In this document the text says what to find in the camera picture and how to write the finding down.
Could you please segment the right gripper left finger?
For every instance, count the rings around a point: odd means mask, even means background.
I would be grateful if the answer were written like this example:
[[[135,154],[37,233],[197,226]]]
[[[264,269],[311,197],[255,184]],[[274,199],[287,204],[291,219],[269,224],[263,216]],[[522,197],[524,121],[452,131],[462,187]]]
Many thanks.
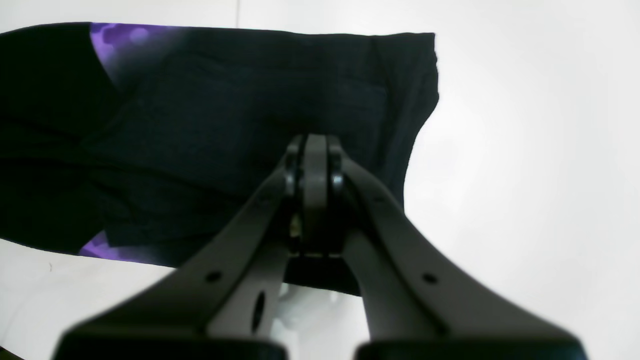
[[[269,332],[290,258],[326,257],[330,138],[296,136],[201,251],[144,292],[73,326],[56,360],[285,360]]]

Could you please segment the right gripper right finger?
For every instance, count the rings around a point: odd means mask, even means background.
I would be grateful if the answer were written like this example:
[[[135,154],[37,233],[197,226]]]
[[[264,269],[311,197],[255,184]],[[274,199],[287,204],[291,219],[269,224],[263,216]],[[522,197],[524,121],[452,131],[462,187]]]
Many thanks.
[[[488,289],[439,252],[391,192],[327,139],[344,218],[342,257],[370,340],[357,360],[585,360],[570,332]]]

